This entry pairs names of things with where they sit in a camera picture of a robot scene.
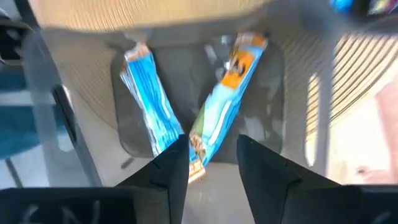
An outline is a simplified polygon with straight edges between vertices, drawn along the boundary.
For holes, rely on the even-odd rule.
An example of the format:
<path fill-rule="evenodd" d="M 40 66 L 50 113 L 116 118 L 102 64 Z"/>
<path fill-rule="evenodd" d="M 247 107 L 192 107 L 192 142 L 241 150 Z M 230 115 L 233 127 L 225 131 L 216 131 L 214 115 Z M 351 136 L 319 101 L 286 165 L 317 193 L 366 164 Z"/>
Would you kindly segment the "blue striped snack packet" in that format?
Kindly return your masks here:
<path fill-rule="evenodd" d="M 183 129 L 158 77 L 149 48 L 138 43 L 125 52 L 124 59 L 121 80 L 142 111 L 153 155 L 158 156 L 183 134 Z"/>

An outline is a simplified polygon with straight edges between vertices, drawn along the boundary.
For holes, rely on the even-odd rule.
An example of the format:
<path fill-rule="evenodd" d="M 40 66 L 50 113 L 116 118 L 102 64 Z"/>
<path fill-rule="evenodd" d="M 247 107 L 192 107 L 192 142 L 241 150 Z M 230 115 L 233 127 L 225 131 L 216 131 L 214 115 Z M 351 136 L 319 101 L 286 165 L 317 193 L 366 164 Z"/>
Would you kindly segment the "teal blue granola bar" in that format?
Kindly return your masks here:
<path fill-rule="evenodd" d="M 349 13 L 353 9 L 354 0 L 328 0 L 335 12 Z"/>

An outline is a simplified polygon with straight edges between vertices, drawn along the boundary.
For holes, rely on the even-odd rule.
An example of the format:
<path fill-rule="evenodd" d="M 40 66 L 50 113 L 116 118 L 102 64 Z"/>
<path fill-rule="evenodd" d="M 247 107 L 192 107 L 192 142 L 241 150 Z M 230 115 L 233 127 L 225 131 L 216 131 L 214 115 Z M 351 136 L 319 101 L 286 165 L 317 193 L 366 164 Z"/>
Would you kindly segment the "round woven straw placemat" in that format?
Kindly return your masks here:
<path fill-rule="evenodd" d="M 34 30 L 63 29 L 82 33 L 120 32 L 125 38 L 146 44 L 161 27 L 191 26 L 193 34 L 216 34 L 227 46 L 225 54 L 207 45 L 205 50 L 216 73 L 223 65 L 236 35 L 258 32 L 269 38 L 275 32 L 295 30 L 335 41 L 331 75 L 313 73 L 304 89 L 305 114 L 298 117 L 299 100 L 288 96 L 288 115 L 303 124 L 304 133 L 377 134 L 383 127 L 398 129 L 398 93 L 381 98 L 377 111 L 362 105 L 383 84 L 398 76 L 398 35 L 349 32 L 340 34 L 311 28 L 302 20 L 293 0 L 27 0 L 37 22 Z M 117 73 L 124 70 L 122 64 Z"/>

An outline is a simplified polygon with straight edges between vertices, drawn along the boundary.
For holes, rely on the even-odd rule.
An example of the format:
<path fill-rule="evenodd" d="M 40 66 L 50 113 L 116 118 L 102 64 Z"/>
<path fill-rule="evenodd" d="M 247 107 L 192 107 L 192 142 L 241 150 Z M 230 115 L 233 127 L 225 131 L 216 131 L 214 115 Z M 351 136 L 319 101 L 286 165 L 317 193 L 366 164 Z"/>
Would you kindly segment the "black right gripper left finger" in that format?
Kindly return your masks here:
<path fill-rule="evenodd" d="M 181 224 L 188 185 L 189 143 L 180 135 L 166 150 L 117 186 L 129 191 L 133 224 Z"/>

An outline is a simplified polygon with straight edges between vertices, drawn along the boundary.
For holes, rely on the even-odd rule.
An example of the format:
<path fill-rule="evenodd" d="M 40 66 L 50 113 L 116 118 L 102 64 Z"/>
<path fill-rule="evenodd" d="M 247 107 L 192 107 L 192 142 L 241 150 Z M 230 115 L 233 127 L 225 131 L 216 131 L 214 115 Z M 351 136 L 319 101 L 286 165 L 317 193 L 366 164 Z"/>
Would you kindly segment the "clear grey plastic tray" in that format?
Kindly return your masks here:
<path fill-rule="evenodd" d="M 311 28 L 340 34 L 398 35 L 398 0 L 354 0 L 349 13 L 335 12 L 328 0 L 293 0 Z"/>
<path fill-rule="evenodd" d="M 216 34 L 193 34 L 191 26 L 161 27 L 149 41 L 165 93 L 188 131 L 220 76 L 205 50 L 225 54 Z M 34 102 L 50 185 L 115 185 L 151 155 L 144 120 L 117 70 L 134 42 L 120 32 L 35 30 L 22 46 L 23 68 Z M 303 124 L 288 115 L 289 95 L 305 114 L 304 89 L 313 73 L 331 75 L 335 41 L 295 30 L 275 32 L 244 94 L 237 119 L 214 163 L 232 167 L 236 141 L 245 134 L 303 164 Z"/>

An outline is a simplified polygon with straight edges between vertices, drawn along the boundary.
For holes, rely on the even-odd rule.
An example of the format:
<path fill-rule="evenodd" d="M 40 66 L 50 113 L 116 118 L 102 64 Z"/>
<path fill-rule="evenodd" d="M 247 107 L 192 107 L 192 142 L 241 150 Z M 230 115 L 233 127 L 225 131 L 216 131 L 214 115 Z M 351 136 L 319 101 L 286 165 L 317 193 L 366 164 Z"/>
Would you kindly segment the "orange and blue granola bar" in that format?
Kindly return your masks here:
<path fill-rule="evenodd" d="M 266 35 L 253 32 L 237 35 L 223 77 L 206 98 L 189 132 L 195 156 L 189 165 L 189 184 L 205 175 L 205 166 L 221 147 L 268 40 Z"/>

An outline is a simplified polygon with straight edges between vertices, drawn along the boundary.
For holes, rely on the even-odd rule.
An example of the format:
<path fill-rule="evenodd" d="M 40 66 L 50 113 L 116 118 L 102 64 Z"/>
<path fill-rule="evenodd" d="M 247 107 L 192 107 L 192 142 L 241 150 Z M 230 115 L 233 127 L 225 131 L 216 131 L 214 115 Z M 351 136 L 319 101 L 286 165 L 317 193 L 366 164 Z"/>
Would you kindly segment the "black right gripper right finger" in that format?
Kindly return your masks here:
<path fill-rule="evenodd" d="M 307 191 L 338 184 L 240 134 L 239 174 L 255 224 L 316 224 L 322 221 L 316 196 Z"/>

